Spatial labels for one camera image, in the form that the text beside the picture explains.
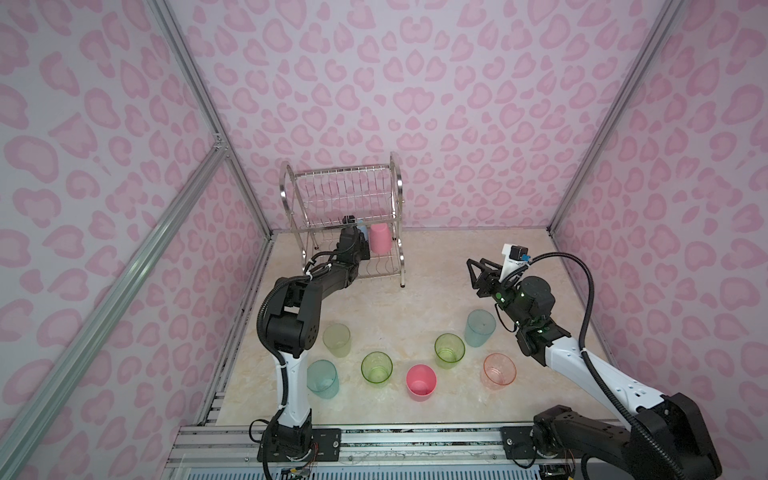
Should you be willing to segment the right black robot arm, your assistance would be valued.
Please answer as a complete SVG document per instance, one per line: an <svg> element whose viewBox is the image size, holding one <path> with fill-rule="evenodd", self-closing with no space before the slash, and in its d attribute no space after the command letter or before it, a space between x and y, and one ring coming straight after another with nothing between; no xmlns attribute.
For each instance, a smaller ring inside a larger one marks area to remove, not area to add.
<svg viewBox="0 0 768 480"><path fill-rule="evenodd" d="M578 335L552 317L551 286L527 270L545 260L515 246L498 264L468 260L471 287L493 300L512 324L521 353L564 376L619 421L615 426L587 418L564 405L534 417L531 439L545 455L575 450L582 460L599 459L634 479L717 479L723 468L700 408L682 393L664 394L593 355L586 346L595 284L586 277L588 296Z"/></svg>

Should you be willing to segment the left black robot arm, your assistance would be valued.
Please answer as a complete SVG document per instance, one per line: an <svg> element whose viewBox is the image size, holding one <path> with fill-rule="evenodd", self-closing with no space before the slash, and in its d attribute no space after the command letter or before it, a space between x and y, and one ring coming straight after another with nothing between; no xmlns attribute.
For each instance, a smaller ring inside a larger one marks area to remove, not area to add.
<svg viewBox="0 0 768 480"><path fill-rule="evenodd" d="M307 355L320 333L323 300L349 287L369 258L365 235L347 224L333 249L315 253L301 274L279 278L266 294L256 330L275 361L278 407L259 440L264 464L282 458L302 461L314 452Z"/></svg>

